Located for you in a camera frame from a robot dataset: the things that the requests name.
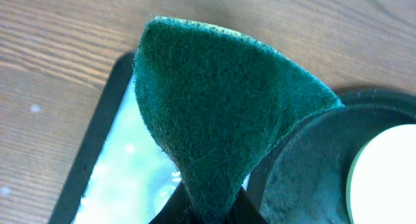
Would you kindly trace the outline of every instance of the light blue surface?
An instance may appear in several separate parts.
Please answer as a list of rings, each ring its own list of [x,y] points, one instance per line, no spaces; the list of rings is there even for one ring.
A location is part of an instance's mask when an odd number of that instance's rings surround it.
[[[73,224],[149,223],[180,182],[142,120],[131,79]]]

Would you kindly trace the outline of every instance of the teal felt fabric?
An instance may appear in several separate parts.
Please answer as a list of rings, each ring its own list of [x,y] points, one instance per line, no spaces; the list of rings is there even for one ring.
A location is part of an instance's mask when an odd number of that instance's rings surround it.
[[[270,46],[182,19],[148,22],[134,74],[144,123],[206,223],[223,221],[245,176],[297,123],[343,106]]]

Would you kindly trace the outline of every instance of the smartphone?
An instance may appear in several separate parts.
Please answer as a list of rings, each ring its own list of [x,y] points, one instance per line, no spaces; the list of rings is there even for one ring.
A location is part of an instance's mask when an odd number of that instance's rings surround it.
[[[181,182],[142,120],[132,63],[115,63],[50,224],[149,223]]]

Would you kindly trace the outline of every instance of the dark round tray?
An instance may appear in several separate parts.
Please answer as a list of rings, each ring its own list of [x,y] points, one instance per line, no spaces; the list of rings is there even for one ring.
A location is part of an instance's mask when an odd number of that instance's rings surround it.
[[[416,123],[411,95],[373,89],[341,99],[346,108],[304,120],[252,172],[247,195],[268,223],[350,223],[345,189],[355,155],[384,130]]]

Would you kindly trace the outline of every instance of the wooden surface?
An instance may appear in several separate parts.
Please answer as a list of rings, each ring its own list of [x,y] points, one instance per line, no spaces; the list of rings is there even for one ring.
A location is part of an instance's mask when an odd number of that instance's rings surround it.
[[[0,0],[0,223],[46,223],[113,62],[156,15],[254,36],[332,88],[416,94],[416,0]]]

